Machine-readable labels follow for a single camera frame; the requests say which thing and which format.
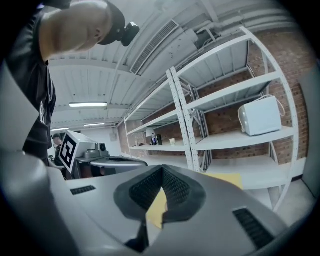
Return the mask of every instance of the white shelving unit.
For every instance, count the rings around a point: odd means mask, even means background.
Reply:
[[[276,211],[288,191],[292,178],[293,167],[298,156],[299,128],[297,111],[289,84],[274,57],[251,32],[243,27],[241,30],[245,33],[244,36],[231,40],[212,51],[207,52],[179,72],[176,72],[174,67],[171,68],[171,73],[180,96],[191,149],[196,151],[222,150],[270,143],[272,145],[272,150],[274,151],[272,144],[273,141],[289,137],[293,138],[291,168],[288,172],[281,171],[277,163],[277,158],[274,157],[273,159],[271,155],[238,159],[213,159],[206,170],[210,173],[239,173],[241,175],[243,188],[245,190],[259,190],[259,192],[251,192],[251,194],[255,196],[262,196],[264,201],[266,201],[266,195],[268,195],[268,188],[279,187],[281,195],[273,209]],[[194,69],[203,70],[203,67],[207,64],[207,59],[209,57],[213,58],[213,55],[216,56],[217,59],[220,59],[219,56],[227,52],[232,53],[236,47],[242,47],[241,45],[243,42],[247,42],[248,40],[253,41],[260,48],[263,56],[263,62],[267,63],[268,60],[275,71],[268,73],[268,67],[266,67],[266,74],[264,75],[232,85],[187,104],[185,97],[182,95],[181,81],[184,81],[186,77],[189,77],[189,75],[187,75],[189,71],[192,72]],[[275,80],[282,84],[286,93],[291,113],[292,127],[283,126],[279,131],[257,136],[248,136],[238,130],[210,135],[202,141],[196,142],[192,126],[192,111],[197,110],[207,113],[225,108],[235,102],[238,103],[249,99],[252,100],[259,97],[260,93]],[[196,88],[202,87],[199,83],[193,84],[190,81],[188,81],[188,83]]]
[[[293,168],[298,156],[299,128],[297,111],[289,84],[274,57],[251,32],[244,27],[240,29],[245,35],[208,51],[178,72],[174,67],[168,70],[166,72],[168,80],[161,84],[125,118],[125,122],[131,120],[144,121],[146,118],[174,103],[175,110],[127,132],[127,136],[145,132],[148,127],[156,129],[179,122],[183,140],[176,141],[175,146],[170,145],[168,141],[164,141],[161,146],[130,146],[129,150],[130,152],[131,150],[185,151],[186,157],[150,155],[141,159],[151,157],[149,159],[150,163],[172,163],[176,166],[181,165],[179,167],[183,165],[196,172],[239,173],[243,188],[248,190],[249,194],[261,197],[261,200],[268,207],[271,207],[268,188],[279,187],[281,195],[273,209],[276,211],[288,191],[293,175]],[[199,98],[198,95],[193,102],[187,104],[186,93],[192,95],[194,91],[197,92],[217,81],[248,70],[250,41],[259,47],[262,52],[263,63],[266,64],[269,61],[273,66],[274,72],[269,73],[268,67],[265,67],[264,75],[234,84],[203,98]],[[249,136],[238,130],[195,138],[193,130],[195,113],[202,113],[203,116],[203,113],[257,99],[273,81],[279,81],[284,88],[291,113],[292,127],[283,126],[279,131],[257,136]],[[279,168],[277,155],[273,146],[273,141],[284,138],[292,138],[293,140],[291,167],[288,171],[283,171]],[[269,155],[238,159],[212,159],[209,166],[200,164],[200,161],[205,159],[205,157],[203,159],[198,157],[198,151],[232,149],[263,143],[270,144],[271,151]],[[201,166],[208,166],[208,168],[204,170],[201,169]]]

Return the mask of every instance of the white appliance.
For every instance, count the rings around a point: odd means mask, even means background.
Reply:
[[[241,122],[242,132],[253,136],[281,130],[282,124],[278,100],[275,96],[266,96],[239,108],[238,117]]]

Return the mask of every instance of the wall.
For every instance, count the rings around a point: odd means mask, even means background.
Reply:
[[[306,104],[302,94],[298,78],[305,72],[307,72],[314,64],[315,57],[312,49],[305,41],[304,36],[297,30],[269,30],[255,34],[258,39],[268,48],[271,54],[275,57],[279,63],[286,79],[291,88],[299,123],[299,151],[298,159],[307,156],[308,148],[308,117],[306,111]],[[253,70],[256,76],[261,76],[265,73],[261,51],[252,43],[250,44],[248,64]],[[248,72],[243,72],[233,77],[219,81],[213,85],[209,85],[199,91],[199,96],[202,98],[206,95],[212,94],[213,92],[219,91],[226,87],[232,86],[239,82],[250,79]],[[271,83],[269,86],[269,93],[275,95],[283,104],[286,115],[281,118],[282,125],[292,126],[291,124],[291,113],[287,98],[285,96],[282,85],[278,83]],[[240,122],[238,120],[238,108],[240,105],[234,105],[228,108],[220,109],[217,111],[209,112],[206,116],[206,122],[209,130],[209,134],[225,133],[234,130],[240,130]],[[145,122],[162,116],[174,109],[174,105],[163,109],[155,115],[149,117]],[[199,130],[195,127],[195,135],[199,134]],[[162,137],[169,138],[174,137],[176,139],[181,138],[181,131],[179,123],[167,125],[156,130],[157,133],[161,134]],[[127,138],[121,139],[122,152],[126,151]],[[277,153],[279,164],[289,163],[291,161],[292,153],[292,140],[290,138],[277,140],[274,142],[274,147]],[[268,153],[268,143],[247,146],[241,148],[213,150],[212,156],[214,159],[234,159],[243,157],[253,157],[265,155]],[[152,151],[149,152],[152,155],[172,155],[172,152],[160,152]],[[175,155],[183,155],[184,152],[175,152]]]
[[[110,134],[112,134],[113,132],[116,134],[116,141],[110,141]],[[102,128],[102,129],[82,130],[81,134],[99,143],[105,143],[106,150],[109,151],[109,154],[111,156],[121,155],[121,147],[120,147],[119,134],[117,129]]]

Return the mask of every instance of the black rubber seal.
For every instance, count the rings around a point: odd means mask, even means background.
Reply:
[[[141,221],[161,187],[168,205],[168,211],[163,214],[163,224],[191,219],[206,200],[206,192],[197,181],[167,165],[155,166],[119,185],[113,198],[126,218]]]

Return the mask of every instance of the white wall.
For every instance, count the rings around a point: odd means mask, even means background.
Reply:
[[[81,133],[90,139],[99,142],[105,143],[106,150],[109,151],[111,156],[120,156],[121,147],[119,142],[118,129],[114,128],[103,128],[103,129],[93,129],[93,130],[82,130]],[[110,141],[110,134],[116,134],[116,141]]]

